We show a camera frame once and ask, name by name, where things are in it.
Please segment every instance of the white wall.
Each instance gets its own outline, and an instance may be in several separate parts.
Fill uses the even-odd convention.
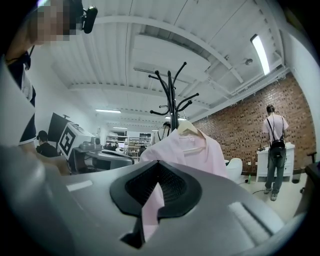
[[[100,132],[100,142],[101,145],[106,144],[106,138],[107,138],[107,134],[109,133],[109,131],[107,130],[107,128],[105,127],[101,127],[101,132]]]
[[[267,0],[276,24],[280,30],[285,65],[301,87],[312,115],[317,161],[320,161],[320,67],[319,57],[312,43],[292,25],[287,23],[280,5]]]
[[[316,138],[316,155],[320,160],[320,68],[316,59],[297,39],[288,31],[282,31],[286,65],[290,67],[303,94],[309,104]]]
[[[51,69],[51,56],[46,47],[35,47],[31,56],[31,68],[27,72],[35,92],[35,128],[48,132],[53,112],[79,124],[96,134],[100,121],[94,112],[81,106],[77,98],[60,81]]]

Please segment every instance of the pink shirt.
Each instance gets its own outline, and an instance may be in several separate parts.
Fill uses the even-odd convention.
[[[227,178],[227,167],[219,143],[204,133],[202,135],[205,139],[197,136],[180,136],[175,129],[168,137],[148,147],[141,154],[140,161],[173,162]],[[204,147],[201,151],[184,152],[184,150],[201,147]],[[158,209],[164,205],[163,193],[160,185],[157,184],[142,208],[142,223],[146,240],[157,229]]]
[[[272,129],[270,129],[267,119],[269,120]],[[262,132],[264,134],[269,134],[270,143],[272,143],[274,139],[280,140],[283,134],[283,131],[288,129],[288,127],[289,125],[287,121],[281,115],[273,113],[263,121]]]

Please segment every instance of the black coat rack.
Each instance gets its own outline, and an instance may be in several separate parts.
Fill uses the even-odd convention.
[[[175,94],[176,87],[175,87],[175,82],[176,82],[176,79],[177,79],[179,73],[181,72],[181,70],[184,68],[185,65],[187,65],[186,62],[183,63],[183,65],[180,67],[180,69],[176,73],[176,75],[175,75],[175,77],[173,79],[173,82],[172,82],[172,79],[171,79],[171,72],[168,71],[168,84],[166,84],[166,82],[162,80],[158,70],[156,70],[154,72],[157,77],[152,76],[152,75],[148,76],[149,78],[153,78],[153,79],[156,79],[156,80],[160,81],[160,83],[162,85],[162,88],[163,88],[163,90],[165,92],[165,95],[167,97],[167,100],[168,100],[168,104],[167,105],[159,106],[159,108],[167,107],[167,111],[165,113],[159,113],[159,112],[156,112],[156,111],[153,111],[153,110],[150,110],[150,113],[151,114],[156,114],[156,115],[159,115],[159,116],[165,116],[170,112],[171,131],[173,131],[174,129],[177,129],[178,126],[179,126],[178,112],[185,110],[186,107],[188,107],[189,105],[192,104],[191,99],[196,97],[196,96],[199,96],[199,93],[196,93],[196,94],[194,94],[194,95],[192,95],[192,96],[190,96],[188,98],[185,98],[184,100],[182,100],[178,104],[178,106],[176,106],[176,99],[175,99],[175,97],[176,97],[176,94]],[[183,107],[180,108],[180,106],[186,101],[188,101],[188,102]]]

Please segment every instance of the brick wall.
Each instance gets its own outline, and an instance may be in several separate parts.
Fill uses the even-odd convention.
[[[262,143],[261,137],[268,104],[272,104],[275,113],[289,124],[286,141],[295,145],[294,168],[303,167],[306,154],[316,150],[315,128],[308,103],[291,73],[193,125],[220,143],[225,159],[242,159],[244,174],[254,174],[257,172],[257,149],[260,144],[267,146],[266,138]]]

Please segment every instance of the black monitor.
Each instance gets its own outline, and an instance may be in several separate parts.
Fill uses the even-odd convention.
[[[59,142],[60,137],[67,125],[71,122],[62,116],[53,113],[50,121],[49,131],[48,131],[48,141],[49,142]]]

